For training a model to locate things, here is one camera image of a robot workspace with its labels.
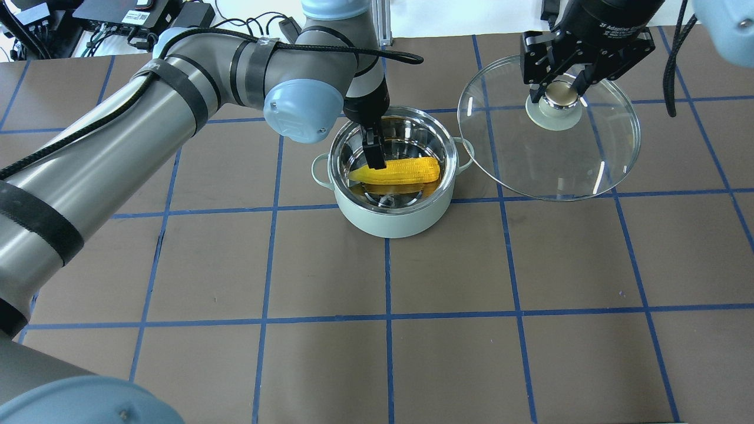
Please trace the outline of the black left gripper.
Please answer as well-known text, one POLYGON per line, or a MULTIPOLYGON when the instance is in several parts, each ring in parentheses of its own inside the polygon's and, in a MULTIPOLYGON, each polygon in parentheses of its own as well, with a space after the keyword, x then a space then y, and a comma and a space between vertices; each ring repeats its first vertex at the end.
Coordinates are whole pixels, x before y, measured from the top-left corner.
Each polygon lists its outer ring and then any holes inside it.
POLYGON ((385 137, 379 121, 387 112, 390 103, 385 79, 366 95, 344 99, 345 118, 362 126, 362 152, 369 169, 382 170, 387 167, 384 150, 385 137))

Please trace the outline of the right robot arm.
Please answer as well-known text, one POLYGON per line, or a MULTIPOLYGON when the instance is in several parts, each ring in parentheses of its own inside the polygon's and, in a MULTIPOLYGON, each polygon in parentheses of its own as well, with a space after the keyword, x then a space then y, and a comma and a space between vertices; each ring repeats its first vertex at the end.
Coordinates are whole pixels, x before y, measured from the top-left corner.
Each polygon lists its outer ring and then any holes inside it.
MULTIPOLYGON (((600 81, 614 81, 656 48, 648 29, 662 1, 542 2, 548 31, 521 35, 522 80, 530 86, 525 109, 531 121, 552 131, 581 118, 581 99, 600 81)), ((752 67, 751 1, 683 1, 672 48, 663 70, 667 113, 675 117, 675 72, 690 30, 706 26, 718 54, 731 64, 752 67)))

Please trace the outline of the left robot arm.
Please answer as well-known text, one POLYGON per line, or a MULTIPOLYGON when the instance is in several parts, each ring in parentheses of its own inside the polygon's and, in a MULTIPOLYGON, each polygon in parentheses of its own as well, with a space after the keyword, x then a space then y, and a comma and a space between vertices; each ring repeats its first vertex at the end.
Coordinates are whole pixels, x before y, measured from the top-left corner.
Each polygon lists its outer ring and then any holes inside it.
POLYGON ((256 108, 300 143, 345 114, 366 130, 371 166, 389 105, 369 1, 304 1, 293 44, 220 28, 171 28, 124 88, 2 169, 2 422, 181 423, 175 408, 15 341, 31 301, 115 212, 224 104, 256 108))

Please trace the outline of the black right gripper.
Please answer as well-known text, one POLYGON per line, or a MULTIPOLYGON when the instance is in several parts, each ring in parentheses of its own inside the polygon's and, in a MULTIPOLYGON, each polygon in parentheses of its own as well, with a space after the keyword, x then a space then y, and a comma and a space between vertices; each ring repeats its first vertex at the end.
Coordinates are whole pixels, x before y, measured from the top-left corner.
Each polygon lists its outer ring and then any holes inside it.
POLYGON ((649 21, 663 1, 543 1, 540 19, 547 32, 521 35, 521 72, 533 104, 555 77, 582 65, 573 82, 577 96, 601 80, 614 81, 656 48, 649 21))

